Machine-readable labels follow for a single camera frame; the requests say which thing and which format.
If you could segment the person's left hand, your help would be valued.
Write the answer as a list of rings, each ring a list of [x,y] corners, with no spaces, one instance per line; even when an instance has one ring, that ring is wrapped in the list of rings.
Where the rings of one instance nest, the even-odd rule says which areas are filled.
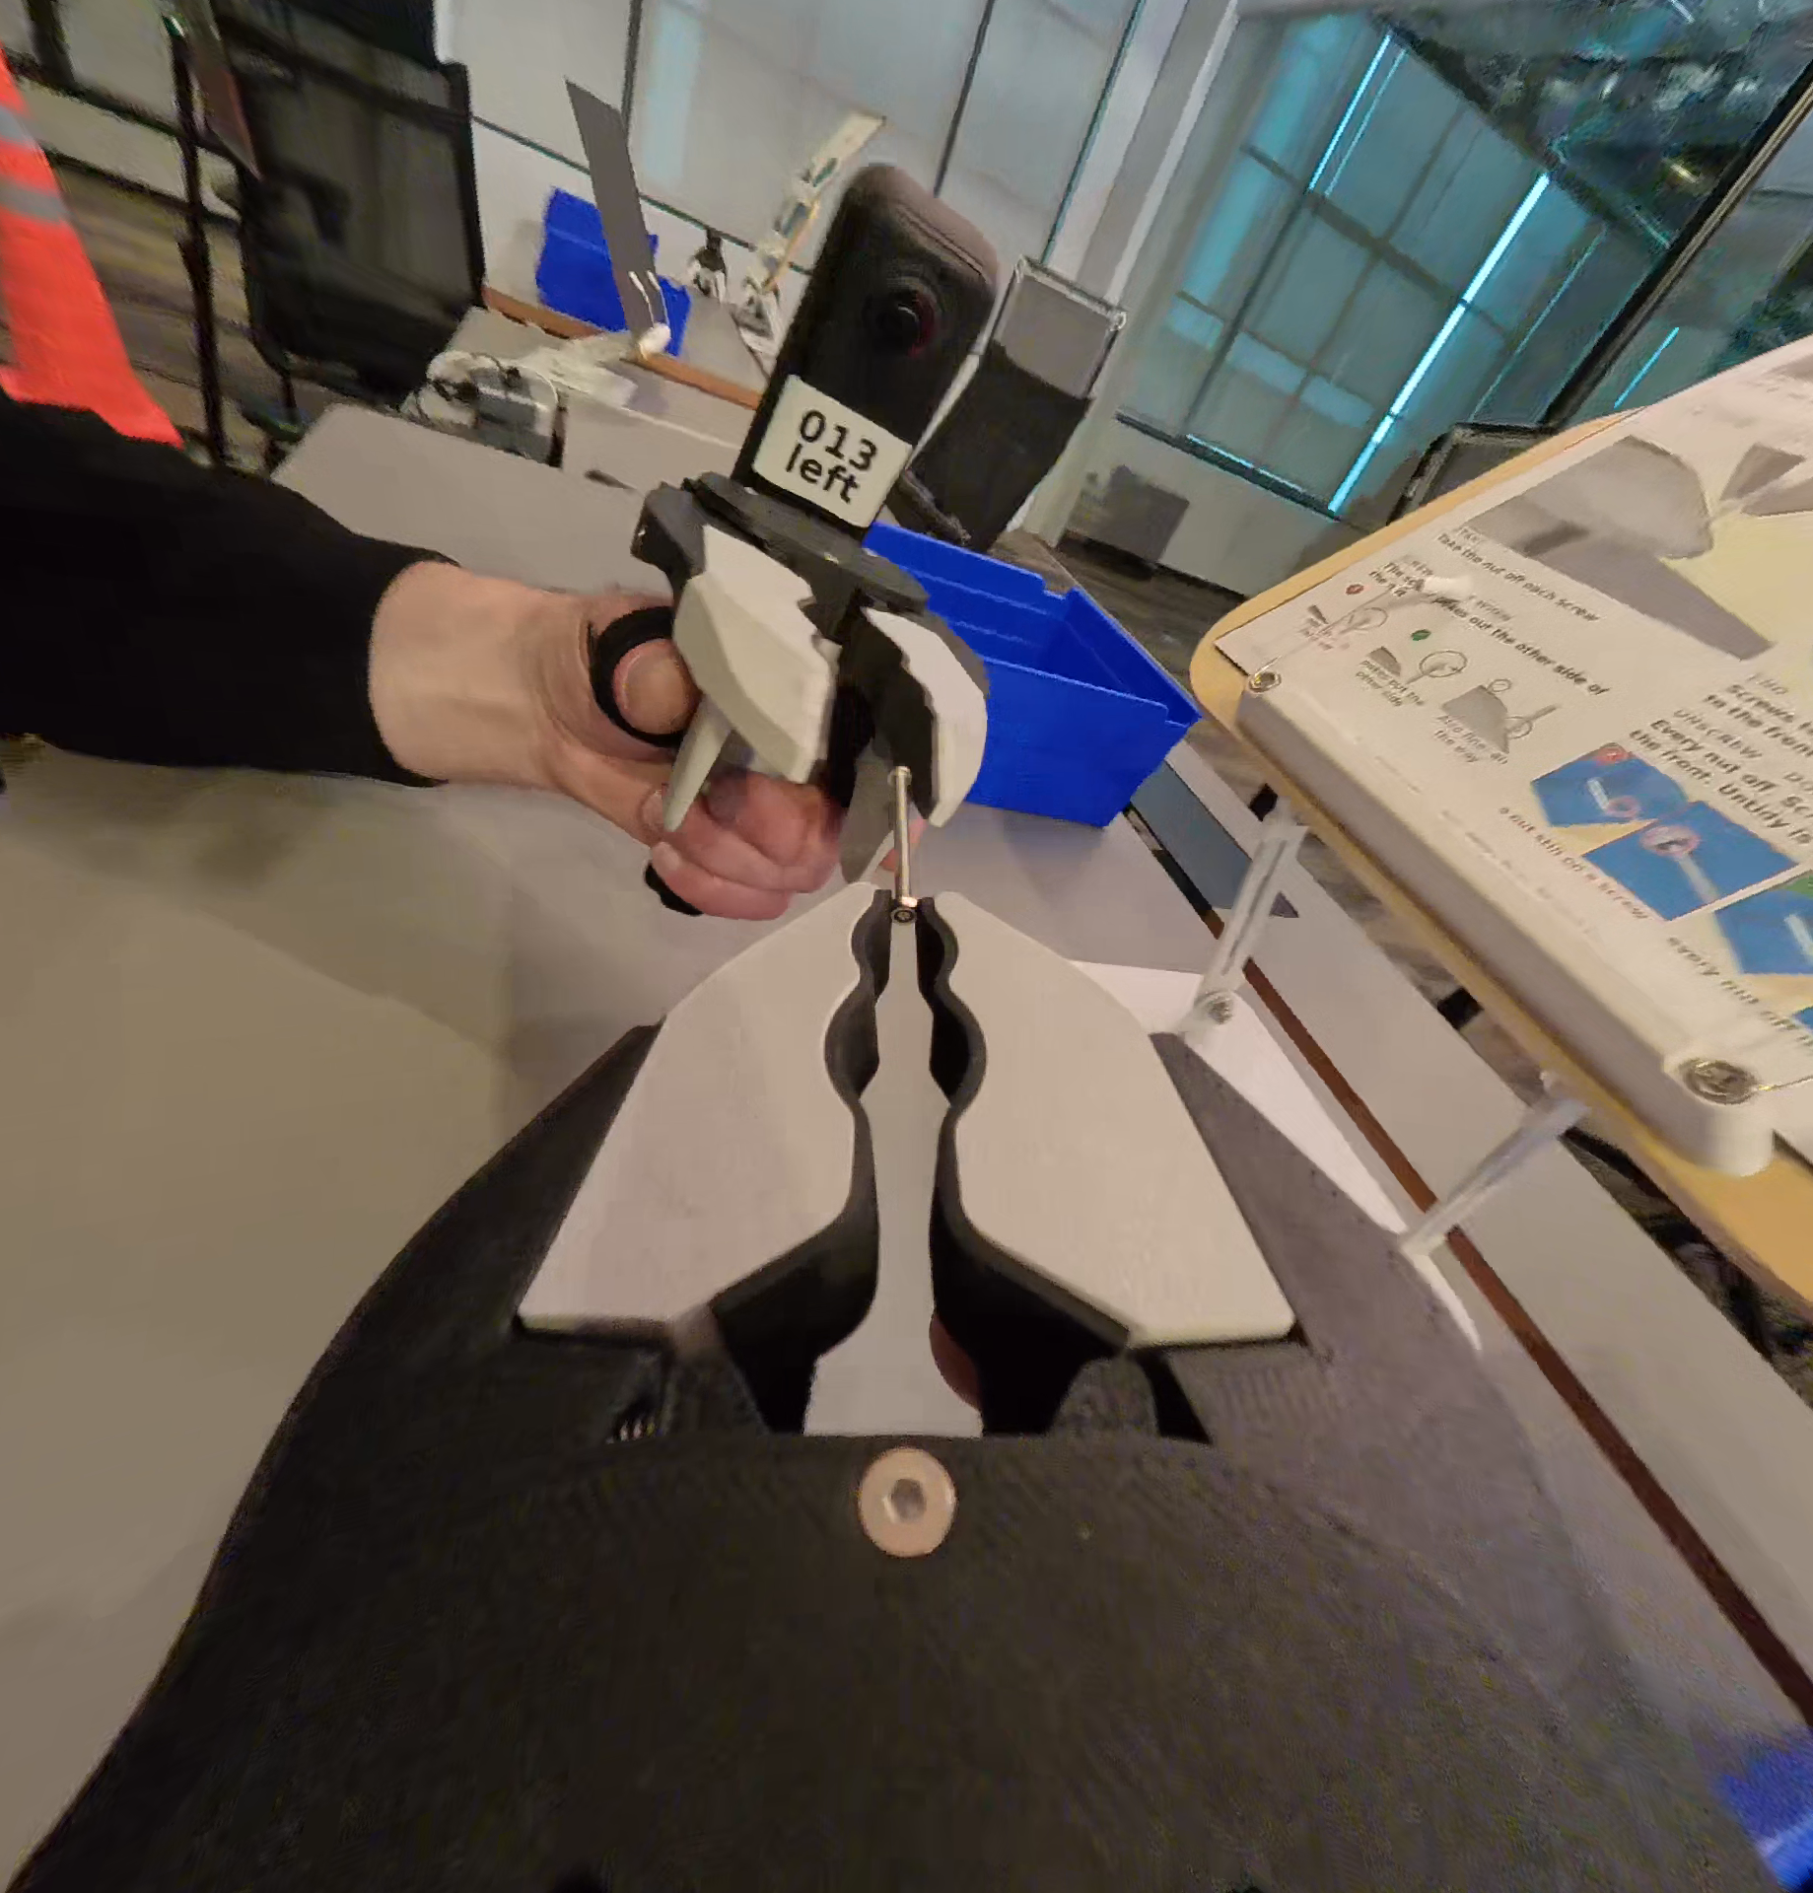
[[[589,648],[650,607],[645,594],[555,594],[441,563],[404,568],[372,621],[368,698],[399,769],[444,784],[555,794],[648,849],[661,882],[719,920],[778,920],[840,870],[841,812],[816,787],[716,771],[662,823],[666,750],[701,694],[679,653],[650,638],[612,676],[612,721],[589,689]]]

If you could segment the blue plastic bin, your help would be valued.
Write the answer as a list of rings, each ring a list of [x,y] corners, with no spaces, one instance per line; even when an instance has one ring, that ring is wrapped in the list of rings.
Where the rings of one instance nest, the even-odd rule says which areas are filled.
[[[899,526],[867,546],[912,576],[984,661],[990,733],[970,802],[1105,828],[1200,710],[1085,589]]]
[[[1754,1739],[1721,1776],[1722,1798],[1782,1891],[1813,1891],[1813,1731]]]
[[[658,236],[641,205],[618,203],[618,235],[594,200],[550,190],[535,263],[538,298],[553,315],[602,331],[662,327],[662,352],[681,352],[692,292],[658,269]]]

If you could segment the person's left forearm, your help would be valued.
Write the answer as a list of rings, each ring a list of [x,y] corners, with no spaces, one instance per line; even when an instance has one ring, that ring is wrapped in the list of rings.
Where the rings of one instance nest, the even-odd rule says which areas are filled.
[[[0,386],[0,740],[421,787],[368,671],[386,586],[434,560]]]

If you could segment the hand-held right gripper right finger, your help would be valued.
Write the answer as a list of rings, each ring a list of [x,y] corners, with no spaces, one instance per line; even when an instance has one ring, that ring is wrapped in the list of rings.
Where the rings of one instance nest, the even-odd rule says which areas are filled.
[[[935,1302],[970,1354],[1271,1344],[1296,1330],[1129,1008],[960,895],[920,907],[946,1096]]]

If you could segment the grey power box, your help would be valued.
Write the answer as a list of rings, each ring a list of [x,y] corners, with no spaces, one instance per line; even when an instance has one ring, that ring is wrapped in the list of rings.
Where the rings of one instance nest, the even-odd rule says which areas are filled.
[[[431,363],[421,396],[466,412],[472,428],[512,433],[553,433],[561,409],[548,371],[466,348],[447,348]]]

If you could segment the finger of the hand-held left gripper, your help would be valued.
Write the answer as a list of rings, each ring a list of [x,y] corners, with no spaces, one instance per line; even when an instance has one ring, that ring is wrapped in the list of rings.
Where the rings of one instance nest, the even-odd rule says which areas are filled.
[[[936,616],[864,604],[864,823],[889,829],[889,776],[908,771],[908,806],[944,828],[984,769],[990,728],[984,661]]]
[[[821,769],[840,661],[805,612],[811,599],[802,576],[747,537],[701,530],[701,568],[681,584],[672,623],[701,692],[675,784],[702,784],[727,740],[791,784]]]

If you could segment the orange traffic cone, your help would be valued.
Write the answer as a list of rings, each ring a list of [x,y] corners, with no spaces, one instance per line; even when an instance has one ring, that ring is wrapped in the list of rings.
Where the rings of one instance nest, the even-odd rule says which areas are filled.
[[[0,367],[0,386],[11,401],[27,409],[94,414],[128,438],[185,443],[131,368],[3,47],[0,309],[11,350]]]

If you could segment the grey desk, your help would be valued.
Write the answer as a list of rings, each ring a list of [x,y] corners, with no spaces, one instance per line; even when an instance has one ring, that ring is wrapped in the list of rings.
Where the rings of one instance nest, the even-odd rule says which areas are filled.
[[[521,1329],[764,930],[541,796],[0,799],[0,1888],[1759,1891],[1745,1648],[1502,1359],[1174,1067],[1296,1344],[826,1436]]]

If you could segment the grey board stand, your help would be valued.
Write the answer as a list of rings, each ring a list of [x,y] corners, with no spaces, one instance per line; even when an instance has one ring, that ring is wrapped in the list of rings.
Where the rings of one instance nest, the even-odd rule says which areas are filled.
[[[632,352],[638,361],[661,358],[669,343],[669,318],[658,281],[658,256],[641,215],[622,114],[574,80],[564,80],[564,101],[582,145],[589,200],[602,222],[612,282]]]

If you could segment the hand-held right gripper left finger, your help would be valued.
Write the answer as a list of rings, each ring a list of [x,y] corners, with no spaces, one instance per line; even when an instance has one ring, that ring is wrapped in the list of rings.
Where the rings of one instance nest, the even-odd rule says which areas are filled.
[[[885,896],[854,885],[658,1026],[518,1317],[544,1330],[848,1335],[877,1280],[864,1093]]]

